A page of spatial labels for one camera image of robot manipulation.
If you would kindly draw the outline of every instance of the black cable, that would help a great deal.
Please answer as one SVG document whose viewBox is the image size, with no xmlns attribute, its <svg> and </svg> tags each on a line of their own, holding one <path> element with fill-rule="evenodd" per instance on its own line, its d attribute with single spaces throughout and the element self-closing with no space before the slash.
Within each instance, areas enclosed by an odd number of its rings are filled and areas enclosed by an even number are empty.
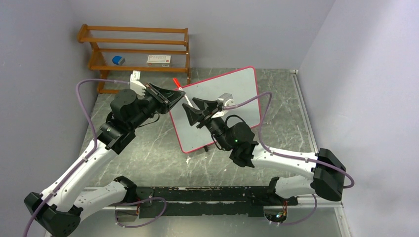
<svg viewBox="0 0 419 237">
<path fill-rule="evenodd" d="M 112 119 L 113 115 L 113 112 L 108 113 L 108 116 L 106 116 L 106 121 L 109 122 Z"/>
<path fill-rule="evenodd" d="M 214 136 L 211 134 L 211 138 L 214 141 L 215 146 L 221 151 L 222 149 L 217 145 L 217 141 L 214 139 Z"/>
<path fill-rule="evenodd" d="M 159 113 L 154 113 L 154 114 L 157 114 L 157 119 L 156 120 L 154 120 L 153 122 L 149 122 L 149 123 L 143 124 L 143 125 L 141 125 L 139 127 L 144 127 L 145 125 L 149 125 L 149 124 L 152 124 L 152 123 L 155 123 L 155 122 L 159 121 L 160 114 Z"/>
<path fill-rule="evenodd" d="M 263 203 L 264 205 L 267 205 L 267 206 L 269 206 L 269 204 L 272 204 L 271 202 L 264 201 L 264 200 L 256 198 L 256 197 L 252 197 L 252 196 L 246 196 L 246 197 L 249 198 L 250 200 L 259 201 L 259 202 L 261 202 L 261 203 Z"/>
<path fill-rule="evenodd" d="M 245 120 L 244 120 L 244 119 L 242 119 L 240 116 L 238 116 L 238 115 L 230 115 L 230 116 L 228 116 L 227 118 L 225 118 L 225 124 L 226 124 L 226 125 L 227 125 L 227 121 L 228 121 L 228 119 L 229 119 L 229 118 L 231 118 L 231 117 L 236 117 L 236 118 L 240 119 L 242 122 L 246 123 L 246 122 L 245 122 Z"/>
</svg>

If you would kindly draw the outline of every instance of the gray marble surface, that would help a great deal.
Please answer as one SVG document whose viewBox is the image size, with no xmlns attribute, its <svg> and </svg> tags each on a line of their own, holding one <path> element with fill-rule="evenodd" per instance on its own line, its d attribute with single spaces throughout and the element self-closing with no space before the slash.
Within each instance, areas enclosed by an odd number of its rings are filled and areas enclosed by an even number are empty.
<svg viewBox="0 0 419 237">
<path fill-rule="evenodd" d="M 235 69 L 192 69 L 192 82 L 214 77 Z M 309 134 L 305 128 L 294 83 L 288 70 L 257 69 L 259 93 L 272 91 L 273 98 L 263 123 L 263 141 L 271 147 L 311 152 Z M 130 72 L 111 72 L 109 79 L 129 80 Z M 142 83 L 153 83 L 175 88 L 172 78 L 186 83 L 185 74 L 141 73 Z M 127 88 L 127 85 L 107 83 L 105 88 Z M 114 94 L 100 94 L 92 112 L 95 129 L 105 122 L 111 111 Z M 261 98 L 265 108 L 267 98 Z M 82 151 L 92 139 L 88 129 Z M 272 177 L 290 177 L 293 174 L 272 168 L 240 168 L 229 158 L 229 152 L 209 147 L 184 154 L 173 129 L 169 114 L 157 123 L 136 130 L 136 138 L 122 153 L 92 178 L 88 187 L 103 187 L 115 177 L 124 175 L 138 186 L 240 186 L 267 185 Z"/>
</svg>

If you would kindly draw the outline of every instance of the white cardboard box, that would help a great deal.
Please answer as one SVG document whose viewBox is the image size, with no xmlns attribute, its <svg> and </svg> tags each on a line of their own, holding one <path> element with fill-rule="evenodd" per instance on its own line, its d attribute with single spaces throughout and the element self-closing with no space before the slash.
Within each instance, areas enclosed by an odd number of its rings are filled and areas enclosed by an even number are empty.
<svg viewBox="0 0 419 237">
<path fill-rule="evenodd" d="M 148 55 L 147 65 L 149 68 L 169 68 L 170 57 L 169 55 Z"/>
</svg>

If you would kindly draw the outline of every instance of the white wall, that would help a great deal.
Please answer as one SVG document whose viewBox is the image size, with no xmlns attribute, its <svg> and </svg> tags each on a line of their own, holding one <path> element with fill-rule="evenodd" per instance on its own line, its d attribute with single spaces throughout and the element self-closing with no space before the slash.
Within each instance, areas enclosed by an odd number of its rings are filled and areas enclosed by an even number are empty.
<svg viewBox="0 0 419 237">
<path fill-rule="evenodd" d="M 355 237 L 419 236 L 419 2 L 336 0 L 300 69 L 319 147 L 355 178 Z"/>
<path fill-rule="evenodd" d="M 21 236 L 23 199 L 41 192 L 77 158 L 87 122 L 75 85 L 91 77 L 81 22 L 64 0 L 0 0 L 0 236 Z M 92 108 L 94 85 L 84 87 Z M 34 223 L 30 236 L 45 230 Z"/>
<path fill-rule="evenodd" d="M 69 0 L 88 25 L 189 28 L 192 67 L 297 69 L 335 0 Z"/>
</svg>

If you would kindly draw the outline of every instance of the blue object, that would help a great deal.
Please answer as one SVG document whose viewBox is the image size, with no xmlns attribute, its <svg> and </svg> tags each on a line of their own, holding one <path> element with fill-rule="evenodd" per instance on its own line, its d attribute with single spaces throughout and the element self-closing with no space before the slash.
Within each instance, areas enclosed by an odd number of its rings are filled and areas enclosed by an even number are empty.
<svg viewBox="0 0 419 237">
<path fill-rule="evenodd" d="M 112 62 L 116 65 L 122 65 L 125 62 L 125 58 L 121 57 L 121 56 L 115 56 L 114 58 L 112 58 Z"/>
</svg>

